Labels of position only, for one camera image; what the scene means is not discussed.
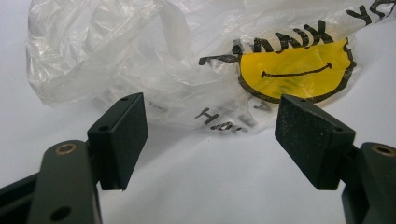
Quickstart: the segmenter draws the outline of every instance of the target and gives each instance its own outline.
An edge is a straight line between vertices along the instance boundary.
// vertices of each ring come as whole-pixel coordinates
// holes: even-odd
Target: smile
[[[307,74],[312,74],[312,73],[319,73],[323,70],[326,70],[327,68],[332,69],[332,64],[331,63],[327,63],[326,66],[319,68],[317,70],[312,70],[309,72],[303,72],[303,73],[290,73],[290,74],[282,74],[282,75],[273,75],[273,74],[268,74],[265,71],[262,71],[262,78],[264,77],[299,77],[299,76],[304,76]]]

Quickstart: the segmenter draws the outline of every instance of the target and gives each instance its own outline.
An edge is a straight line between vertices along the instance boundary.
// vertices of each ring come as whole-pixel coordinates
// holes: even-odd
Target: screw hole
[[[241,49],[241,47],[235,45],[235,46],[233,46],[232,52],[233,52],[233,54],[241,54],[242,49]]]
[[[105,132],[105,131],[107,131],[108,129],[110,129],[108,126],[102,126],[102,127],[99,128],[99,131]]]
[[[51,221],[64,220],[70,215],[71,211],[72,209],[70,207],[60,207],[50,215],[50,219]]]
[[[373,150],[383,156],[396,157],[396,151],[390,147],[374,146]]]
[[[61,146],[57,147],[55,149],[55,152],[58,155],[62,156],[62,155],[68,154],[70,152],[73,152],[76,149],[77,149],[77,145],[76,144],[64,144],[64,145],[61,145]]]

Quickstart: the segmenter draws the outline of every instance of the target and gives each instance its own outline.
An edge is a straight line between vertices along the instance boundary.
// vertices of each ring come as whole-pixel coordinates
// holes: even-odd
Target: white surface
[[[26,80],[27,0],[0,3],[0,187],[39,170],[44,151],[86,140],[96,102],[44,106]],[[350,92],[325,110],[357,131],[355,145],[396,146],[396,22],[357,33],[363,65]],[[337,191],[317,191],[274,138],[149,126],[128,189],[101,192],[105,223],[345,223]]]

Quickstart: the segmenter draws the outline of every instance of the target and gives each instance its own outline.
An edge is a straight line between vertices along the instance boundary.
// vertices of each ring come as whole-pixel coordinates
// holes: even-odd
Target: smiley face
[[[308,49],[243,54],[239,82],[267,102],[279,103],[283,93],[319,102],[345,88],[355,66],[344,39]]]

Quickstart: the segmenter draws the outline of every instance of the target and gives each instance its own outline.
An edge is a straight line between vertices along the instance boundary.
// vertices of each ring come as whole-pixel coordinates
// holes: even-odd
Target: plastic bag
[[[358,69],[351,34],[394,0],[33,0],[28,78],[46,105],[145,94],[148,121],[261,130],[281,93],[314,102]]]

